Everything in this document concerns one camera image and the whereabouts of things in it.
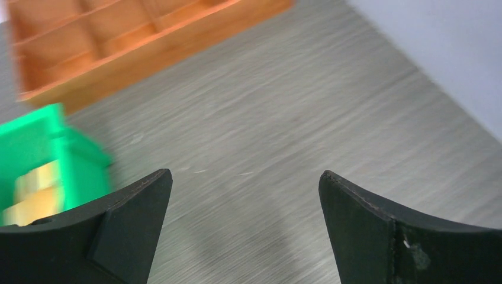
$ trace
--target brown shelf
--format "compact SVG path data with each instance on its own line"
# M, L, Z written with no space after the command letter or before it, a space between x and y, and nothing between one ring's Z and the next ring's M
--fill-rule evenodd
M75 112L293 0L4 0L20 101Z

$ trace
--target gray table surface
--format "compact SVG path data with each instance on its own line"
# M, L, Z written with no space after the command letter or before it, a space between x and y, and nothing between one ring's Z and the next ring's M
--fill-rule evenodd
M15 103L0 44L0 122ZM343 1L294 9L69 118L115 188L174 186L149 283L339 283L330 169L428 214L502 228L502 146Z

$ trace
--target wooden divider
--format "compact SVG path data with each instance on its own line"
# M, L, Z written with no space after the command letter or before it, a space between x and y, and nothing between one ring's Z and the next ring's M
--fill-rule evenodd
M149 61L156 56L170 54L162 64L169 66L292 5L292 0L4 1L20 100L34 107L62 102L68 112L157 72L159 64ZM197 24L204 18L212 22ZM125 61L117 70L111 63L119 57ZM126 62L142 60L149 66L130 76L135 67ZM125 82L107 83L117 72Z

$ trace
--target green plastic container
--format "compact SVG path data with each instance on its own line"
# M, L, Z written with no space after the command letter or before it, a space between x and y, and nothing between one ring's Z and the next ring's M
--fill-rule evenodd
M54 160L59 161L64 210L110 193L110 157L65 125L60 104L48 105L0 125L0 210L13 205L19 176Z

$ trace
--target white wall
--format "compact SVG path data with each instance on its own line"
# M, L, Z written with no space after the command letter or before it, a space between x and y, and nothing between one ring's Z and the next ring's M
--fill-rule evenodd
M502 141L501 0L348 0Z

